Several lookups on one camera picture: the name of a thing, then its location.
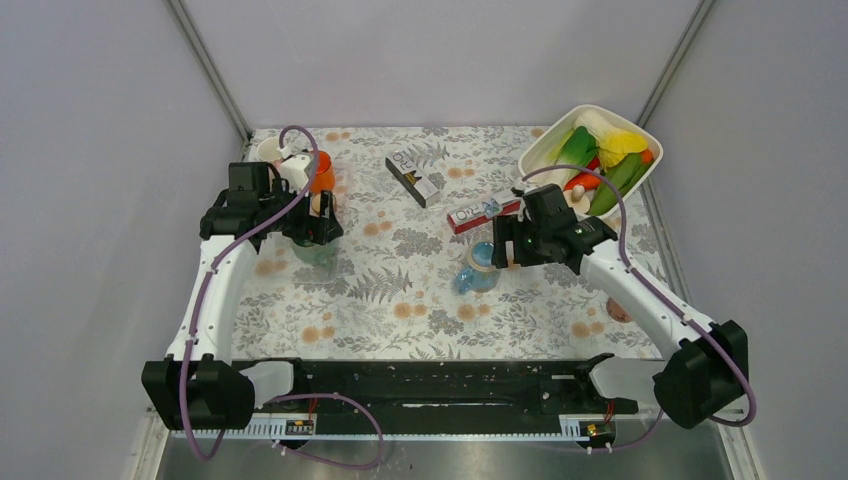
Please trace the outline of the green ceramic mug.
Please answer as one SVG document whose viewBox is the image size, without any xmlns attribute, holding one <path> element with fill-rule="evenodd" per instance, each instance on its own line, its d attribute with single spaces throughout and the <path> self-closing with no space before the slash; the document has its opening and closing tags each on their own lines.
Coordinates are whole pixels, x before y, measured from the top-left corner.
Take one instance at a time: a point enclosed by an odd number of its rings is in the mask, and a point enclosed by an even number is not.
<svg viewBox="0 0 848 480">
<path fill-rule="evenodd" d="M 292 242 L 294 255 L 303 263 L 313 266 L 328 267 L 336 258 L 337 245 L 335 243 L 315 244 Z"/>
</svg>

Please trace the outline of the orange enamel mug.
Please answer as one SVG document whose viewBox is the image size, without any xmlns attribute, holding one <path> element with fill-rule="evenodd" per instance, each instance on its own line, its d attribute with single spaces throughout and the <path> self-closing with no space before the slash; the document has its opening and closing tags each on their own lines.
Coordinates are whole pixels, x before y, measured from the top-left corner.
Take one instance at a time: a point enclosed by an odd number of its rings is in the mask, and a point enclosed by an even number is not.
<svg viewBox="0 0 848 480">
<path fill-rule="evenodd" d="M 332 191 L 336 184 L 331 156 L 327 152 L 319 150 L 318 160 L 316 175 L 310 188 L 310 191 L 314 194 L 320 194 L 322 191 Z"/>
</svg>

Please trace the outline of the blue tape roll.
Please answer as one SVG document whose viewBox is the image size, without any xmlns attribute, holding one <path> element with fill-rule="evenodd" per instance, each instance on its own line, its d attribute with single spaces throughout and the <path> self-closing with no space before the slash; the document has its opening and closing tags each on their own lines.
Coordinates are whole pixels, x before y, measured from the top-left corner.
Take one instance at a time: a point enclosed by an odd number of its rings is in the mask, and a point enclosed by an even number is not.
<svg viewBox="0 0 848 480">
<path fill-rule="evenodd" d="M 478 242 L 469 247 L 463 266 L 453 281 L 453 290 L 457 294 L 486 293 L 497 286 L 500 270 L 492 262 L 493 253 L 492 242 Z"/>
</svg>

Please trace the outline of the brown pink dotted mug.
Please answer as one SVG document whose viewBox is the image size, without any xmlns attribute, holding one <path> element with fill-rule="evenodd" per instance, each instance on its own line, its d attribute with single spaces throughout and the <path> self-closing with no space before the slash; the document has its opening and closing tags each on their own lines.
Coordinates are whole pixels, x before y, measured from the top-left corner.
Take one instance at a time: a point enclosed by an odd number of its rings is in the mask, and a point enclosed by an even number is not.
<svg viewBox="0 0 848 480">
<path fill-rule="evenodd" d="M 612 298 L 609 298 L 606 302 L 606 311 L 609 317 L 616 322 L 632 322 L 632 317 Z"/>
</svg>

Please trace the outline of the small orange cup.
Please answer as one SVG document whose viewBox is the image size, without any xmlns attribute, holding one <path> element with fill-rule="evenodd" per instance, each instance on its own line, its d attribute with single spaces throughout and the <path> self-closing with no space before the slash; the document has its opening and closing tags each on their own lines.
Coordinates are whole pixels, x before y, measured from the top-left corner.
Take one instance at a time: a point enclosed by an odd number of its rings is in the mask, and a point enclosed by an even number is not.
<svg viewBox="0 0 848 480">
<path fill-rule="evenodd" d="M 326 191 L 312 193 L 310 199 L 310 214 L 312 216 L 321 217 L 323 216 L 323 211 L 325 208 L 332 209 L 332 200 L 324 201 L 323 198 L 326 195 Z"/>
</svg>

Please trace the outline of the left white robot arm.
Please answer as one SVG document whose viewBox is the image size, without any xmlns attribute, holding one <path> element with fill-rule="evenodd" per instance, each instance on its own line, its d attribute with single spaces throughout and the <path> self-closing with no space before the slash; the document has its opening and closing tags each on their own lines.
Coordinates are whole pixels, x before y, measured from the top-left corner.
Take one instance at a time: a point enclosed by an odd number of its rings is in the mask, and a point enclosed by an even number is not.
<svg viewBox="0 0 848 480">
<path fill-rule="evenodd" d="M 308 381 L 286 362 L 234 366 L 232 333 L 247 275 L 269 235 L 312 246 L 343 235 L 333 194 L 312 192 L 314 177 L 315 161 L 305 154 L 280 165 L 229 165 L 227 188 L 200 220 L 199 266 L 184 318 L 164 359 L 146 362 L 141 373 L 168 429 L 240 429 L 271 395 L 288 411 L 309 401 Z"/>
</svg>

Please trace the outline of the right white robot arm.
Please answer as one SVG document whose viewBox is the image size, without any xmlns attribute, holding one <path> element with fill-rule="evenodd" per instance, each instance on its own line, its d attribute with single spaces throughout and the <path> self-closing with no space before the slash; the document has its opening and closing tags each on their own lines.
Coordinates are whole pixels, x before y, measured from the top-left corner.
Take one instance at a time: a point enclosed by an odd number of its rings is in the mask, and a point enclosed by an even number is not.
<svg viewBox="0 0 848 480">
<path fill-rule="evenodd" d="M 575 402 L 597 412 L 612 399 L 658 406 L 691 429 L 740 398 L 738 425 L 753 421 L 756 398 L 748 379 L 748 337 L 732 320 L 722 324 L 686 304 L 629 257 L 623 233 L 597 217 L 579 219 L 554 185 L 522 197 L 521 214 L 493 220 L 492 263 L 505 268 L 562 264 L 604 291 L 647 334 L 658 360 L 609 357 L 573 386 Z"/>
</svg>

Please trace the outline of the mushroom toy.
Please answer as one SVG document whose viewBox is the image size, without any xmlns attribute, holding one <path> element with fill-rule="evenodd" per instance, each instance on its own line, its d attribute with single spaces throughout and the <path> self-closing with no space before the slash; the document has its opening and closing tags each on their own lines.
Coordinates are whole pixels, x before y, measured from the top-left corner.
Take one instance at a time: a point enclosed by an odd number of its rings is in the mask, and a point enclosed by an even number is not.
<svg viewBox="0 0 848 480">
<path fill-rule="evenodd" d="M 576 185 L 572 189 L 563 192 L 566 204 L 575 213 L 585 215 L 591 207 L 591 200 L 582 185 Z"/>
</svg>

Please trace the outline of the red carrot toy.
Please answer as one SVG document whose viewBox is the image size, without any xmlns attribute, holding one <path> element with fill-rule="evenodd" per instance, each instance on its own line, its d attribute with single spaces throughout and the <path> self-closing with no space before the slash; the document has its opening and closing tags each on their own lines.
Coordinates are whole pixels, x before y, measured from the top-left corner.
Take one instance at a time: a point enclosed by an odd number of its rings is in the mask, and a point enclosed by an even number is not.
<svg viewBox="0 0 848 480">
<path fill-rule="evenodd" d="M 595 190 L 602 183 L 600 177 L 594 173 L 581 172 L 569 180 L 564 186 L 564 191 L 573 190 L 577 186 L 582 186 L 586 191 Z"/>
</svg>

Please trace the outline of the white vegetable tray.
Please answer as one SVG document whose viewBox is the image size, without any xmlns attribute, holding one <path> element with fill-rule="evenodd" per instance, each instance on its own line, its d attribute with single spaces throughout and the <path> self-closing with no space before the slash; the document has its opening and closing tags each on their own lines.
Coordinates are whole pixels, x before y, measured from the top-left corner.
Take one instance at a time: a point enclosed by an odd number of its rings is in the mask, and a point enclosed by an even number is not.
<svg viewBox="0 0 848 480">
<path fill-rule="evenodd" d="M 640 178 L 634 188 L 630 190 L 626 195 L 622 196 L 624 199 L 628 199 L 635 193 L 637 188 L 641 186 L 642 183 L 644 183 L 644 181 L 658 165 L 658 163 L 663 157 L 663 147 L 655 137 L 647 133 L 644 129 L 636 126 L 632 122 L 609 110 L 595 105 L 579 105 L 569 111 L 564 117 L 559 119 L 552 127 L 548 128 L 537 140 L 534 141 L 531 147 L 520 156 L 518 160 L 519 172 L 523 176 L 531 174 L 533 176 L 531 181 L 535 184 L 545 185 L 548 183 L 553 183 L 559 185 L 562 190 L 569 180 L 571 180 L 574 176 L 578 175 L 581 172 L 594 173 L 598 176 L 603 176 L 604 178 L 606 178 L 605 175 L 608 170 L 604 171 L 600 166 L 600 160 L 598 158 L 599 148 L 597 150 L 596 156 L 586 168 L 574 165 L 554 164 L 557 152 L 560 150 L 568 136 L 574 130 L 573 125 L 575 118 L 582 111 L 589 109 L 597 110 L 612 125 L 614 125 L 616 129 L 637 133 L 639 135 L 642 135 L 648 141 L 649 148 L 646 150 L 649 150 L 651 152 L 653 156 L 653 164 L 648 169 L 647 173 Z M 591 201 L 594 197 L 595 191 L 596 189 L 586 191 Z M 598 217 L 608 218 L 611 215 L 617 213 L 618 210 L 619 207 L 616 204 L 605 214 L 599 215 Z"/>
</svg>

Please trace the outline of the red and white box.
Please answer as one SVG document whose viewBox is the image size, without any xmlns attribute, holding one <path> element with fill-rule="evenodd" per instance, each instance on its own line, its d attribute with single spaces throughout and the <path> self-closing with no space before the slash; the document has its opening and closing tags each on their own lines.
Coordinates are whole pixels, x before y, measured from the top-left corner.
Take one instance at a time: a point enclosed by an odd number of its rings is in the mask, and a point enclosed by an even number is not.
<svg viewBox="0 0 848 480">
<path fill-rule="evenodd" d="M 511 189 L 506 189 L 449 210 L 446 219 L 452 232 L 461 234 L 482 226 L 497 216 L 514 214 L 520 205 L 521 199 Z"/>
</svg>

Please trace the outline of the green cucumber toy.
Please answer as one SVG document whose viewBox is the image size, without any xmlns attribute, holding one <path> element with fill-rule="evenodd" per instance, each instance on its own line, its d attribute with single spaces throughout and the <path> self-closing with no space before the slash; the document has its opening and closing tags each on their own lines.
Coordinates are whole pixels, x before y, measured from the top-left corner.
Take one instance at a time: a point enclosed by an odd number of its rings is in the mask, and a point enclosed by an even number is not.
<svg viewBox="0 0 848 480">
<path fill-rule="evenodd" d="M 619 164 L 606 172 L 605 177 L 612 183 L 615 189 L 626 195 L 638 183 L 653 164 L 653 156 L 649 150 L 642 153 L 627 155 Z M 613 190 L 605 183 L 601 183 L 595 191 L 587 212 L 590 216 L 605 214 L 617 204 L 617 197 Z"/>
</svg>

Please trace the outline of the black and white box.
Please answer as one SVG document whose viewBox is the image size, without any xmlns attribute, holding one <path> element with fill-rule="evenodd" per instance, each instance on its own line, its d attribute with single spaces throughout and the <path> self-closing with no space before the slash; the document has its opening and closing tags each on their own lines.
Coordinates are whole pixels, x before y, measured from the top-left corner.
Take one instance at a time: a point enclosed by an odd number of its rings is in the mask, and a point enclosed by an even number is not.
<svg viewBox="0 0 848 480">
<path fill-rule="evenodd" d="M 440 200 L 441 190 L 406 153 L 392 152 L 385 157 L 384 163 L 421 208 L 431 207 Z"/>
</svg>

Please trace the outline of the napa cabbage toy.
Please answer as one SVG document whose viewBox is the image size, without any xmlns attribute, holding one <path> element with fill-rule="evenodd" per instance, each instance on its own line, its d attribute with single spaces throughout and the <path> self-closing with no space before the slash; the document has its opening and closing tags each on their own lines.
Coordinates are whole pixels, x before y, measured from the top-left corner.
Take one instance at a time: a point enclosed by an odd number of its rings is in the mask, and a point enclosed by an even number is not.
<svg viewBox="0 0 848 480">
<path fill-rule="evenodd" d="M 594 109 L 579 113 L 575 118 L 573 127 L 574 129 L 585 128 L 596 140 L 602 140 L 616 131 L 616 127 Z"/>
</svg>

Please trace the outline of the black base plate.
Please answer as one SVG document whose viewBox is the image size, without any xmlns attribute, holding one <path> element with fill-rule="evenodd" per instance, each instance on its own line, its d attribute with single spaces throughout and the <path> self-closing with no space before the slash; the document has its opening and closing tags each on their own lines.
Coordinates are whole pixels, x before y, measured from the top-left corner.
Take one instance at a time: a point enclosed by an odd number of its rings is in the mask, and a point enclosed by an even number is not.
<svg viewBox="0 0 848 480">
<path fill-rule="evenodd" d="M 198 437 L 308 440 L 611 439 L 654 403 L 659 360 L 204 360 L 189 375 Z"/>
</svg>

